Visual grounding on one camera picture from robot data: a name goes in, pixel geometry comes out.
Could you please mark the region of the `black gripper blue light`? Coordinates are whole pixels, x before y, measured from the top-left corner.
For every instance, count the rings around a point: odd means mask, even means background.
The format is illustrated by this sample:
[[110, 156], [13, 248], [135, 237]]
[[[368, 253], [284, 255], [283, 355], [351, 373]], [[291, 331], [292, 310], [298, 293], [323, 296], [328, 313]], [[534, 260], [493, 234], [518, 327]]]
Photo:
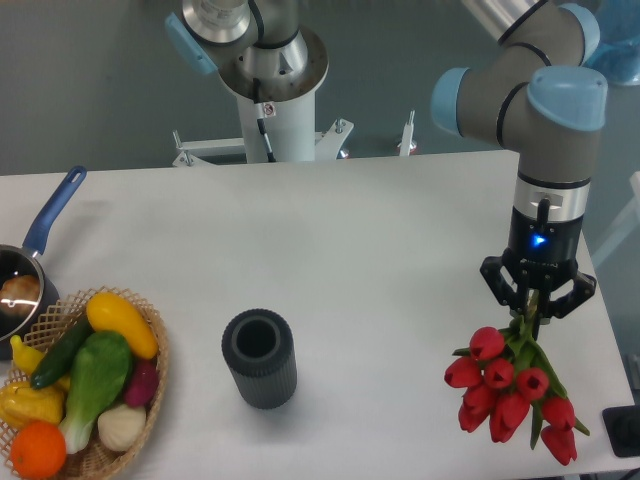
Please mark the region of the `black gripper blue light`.
[[[480, 273], [496, 301], [514, 315], [524, 315], [529, 289], [543, 289], [543, 324], [564, 318], [591, 299], [597, 280], [578, 272], [576, 252], [583, 218], [548, 222], [540, 227], [512, 209], [507, 248], [502, 256], [488, 256]], [[572, 281], [571, 290], [556, 299], [551, 293]]]

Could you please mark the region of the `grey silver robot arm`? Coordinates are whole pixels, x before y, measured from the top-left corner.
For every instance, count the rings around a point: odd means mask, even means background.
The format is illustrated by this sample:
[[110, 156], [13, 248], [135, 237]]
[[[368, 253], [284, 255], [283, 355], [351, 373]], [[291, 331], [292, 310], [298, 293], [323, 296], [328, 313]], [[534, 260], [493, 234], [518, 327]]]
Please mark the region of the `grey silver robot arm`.
[[[508, 244], [481, 274], [496, 300], [538, 324], [562, 318], [595, 293], [576, 251], [600, 132], [606, 79], [586, 67], [600, 29], [575, 4], [470, 1], [500, 45], [487, 68], [451, 69], [431, 96], [434, 123], [519, 157]], [[315, 92], [328, 70], [321, 40], [293, 1], [185, 1], [165, 21], [180, 56], [218, 74], [237, 100], [251, 163], [335, 158], [349, 133], [315, 131]]]

